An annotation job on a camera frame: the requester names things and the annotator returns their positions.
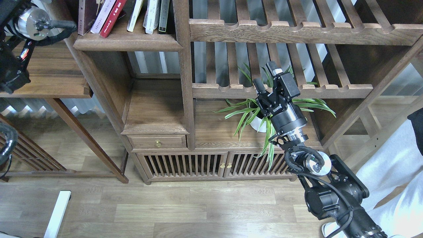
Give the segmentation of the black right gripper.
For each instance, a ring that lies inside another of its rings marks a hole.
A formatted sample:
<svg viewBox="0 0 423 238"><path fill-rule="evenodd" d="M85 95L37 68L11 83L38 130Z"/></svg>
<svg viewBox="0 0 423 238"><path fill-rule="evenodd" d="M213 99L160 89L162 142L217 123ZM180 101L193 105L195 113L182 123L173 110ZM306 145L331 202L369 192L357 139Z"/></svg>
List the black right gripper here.
<svg viewBox="0 0 423 238"><path fill-rule="evenodd" d="M300 108L293 104L292 98L300 92L291 74L285 74L274 61L266 63L266 67L273 77L273 92L266 91L261 78L253 79L258 93L256 99L261 113L269 117L277 138L287 137L285 143L289 146L304 145L308 139L302 131L307 120Z"/></svg>

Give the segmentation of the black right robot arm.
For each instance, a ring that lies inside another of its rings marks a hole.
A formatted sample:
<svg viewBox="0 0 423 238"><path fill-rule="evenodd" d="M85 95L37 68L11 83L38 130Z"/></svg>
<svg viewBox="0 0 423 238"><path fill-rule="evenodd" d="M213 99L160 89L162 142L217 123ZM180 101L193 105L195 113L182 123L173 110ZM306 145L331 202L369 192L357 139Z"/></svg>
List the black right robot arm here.
<svg viewBox="0 0 423 238"><path fill-rule="evenodd" d="M285 152L289 172L296 174L305 189L308 211L319 220L332 217L339 228L329 234L344 232L348 238L386 238L387 235L361 206L369 197L366 186L337 155L319 152L304 145L308 136L302 128L307 119L292 99L300 95L294 78L270 61L266 64L273 79L268 92L261 79L255 79L257 104L269 117L275 133L269 143Z"/></svg>

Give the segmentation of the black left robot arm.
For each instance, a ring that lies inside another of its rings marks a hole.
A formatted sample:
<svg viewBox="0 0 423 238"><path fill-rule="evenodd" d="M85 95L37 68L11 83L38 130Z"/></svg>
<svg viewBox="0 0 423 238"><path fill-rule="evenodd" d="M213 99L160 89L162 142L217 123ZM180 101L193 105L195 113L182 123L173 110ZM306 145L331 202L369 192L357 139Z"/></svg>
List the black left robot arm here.
<svg viewBox="0 0 423 238"><path fill-rule="evenodd" d="M28 65L35 49L60 42L77 29L75 22L52 20L30 0L1 1L1 96L52 99L90 97L84 80L65 83L56 78L31 81ZM1 181L9 176L67 176L66 169L36 143L1 117Z"/></svg>

